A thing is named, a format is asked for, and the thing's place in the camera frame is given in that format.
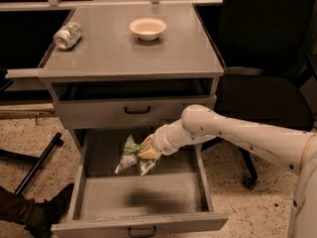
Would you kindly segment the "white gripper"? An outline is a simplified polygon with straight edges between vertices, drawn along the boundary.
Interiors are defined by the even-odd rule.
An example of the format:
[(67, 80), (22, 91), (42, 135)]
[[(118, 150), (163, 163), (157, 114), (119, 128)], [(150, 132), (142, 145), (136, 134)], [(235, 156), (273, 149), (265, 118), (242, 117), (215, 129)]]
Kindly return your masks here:
[(181, 147), (197, 145), (215, 138), (206, 134), (199, 127), (189, 128), (180, 119), (171, 124), (159, 127), (150, 134), (138, 152), (138, 157), (146, 160), (157, 160), (160, 156), (170, 156)]

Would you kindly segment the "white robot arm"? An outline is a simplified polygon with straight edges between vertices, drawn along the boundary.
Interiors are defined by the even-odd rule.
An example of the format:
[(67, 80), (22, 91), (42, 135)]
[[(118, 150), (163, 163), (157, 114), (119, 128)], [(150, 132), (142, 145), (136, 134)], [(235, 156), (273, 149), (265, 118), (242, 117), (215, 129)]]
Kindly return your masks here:
[(202, 105), (186, 107), (181, 118), (142, 143), (138, 156), (157, 159), (216, 137), (298, 175), (287, 238), (317, 237), (317, 135), (228, 118)]

